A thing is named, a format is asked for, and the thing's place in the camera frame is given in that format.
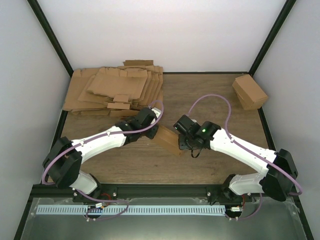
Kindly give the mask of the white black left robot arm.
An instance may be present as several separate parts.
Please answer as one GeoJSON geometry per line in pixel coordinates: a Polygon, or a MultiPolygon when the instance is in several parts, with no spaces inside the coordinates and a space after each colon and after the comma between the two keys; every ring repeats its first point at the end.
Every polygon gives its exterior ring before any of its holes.
{"type": "Polygon", "coordinates": [[[99,181],[90,173],[81,171],[81,165],[90,158],[114,148],[134,143],[141,137],[153,139],[158,131],[157,121],[162,111],[145,107],[109,129],[82,139],[58,139],[43,161],[44,176],[49,176],[59,189],[72,188],[82,192],[91,202],[102,196],[99,181]]]}

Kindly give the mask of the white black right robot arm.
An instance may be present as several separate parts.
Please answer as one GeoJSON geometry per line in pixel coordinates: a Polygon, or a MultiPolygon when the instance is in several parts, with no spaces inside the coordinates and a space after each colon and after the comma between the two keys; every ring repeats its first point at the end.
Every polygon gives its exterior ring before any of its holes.
{"type": "Polygon", "coordinates": [[[229,202],[244,194],[266,194],[283,202],[290,195],[298,170],[291,153],[285,149],[274,151],[258,147],[210,121],[199,125],[183,115],[175,124],[180,150],[213,150],[226,154],[254,169],[247,175],[231,174],[224,181],[223,198],[229,202]]]}

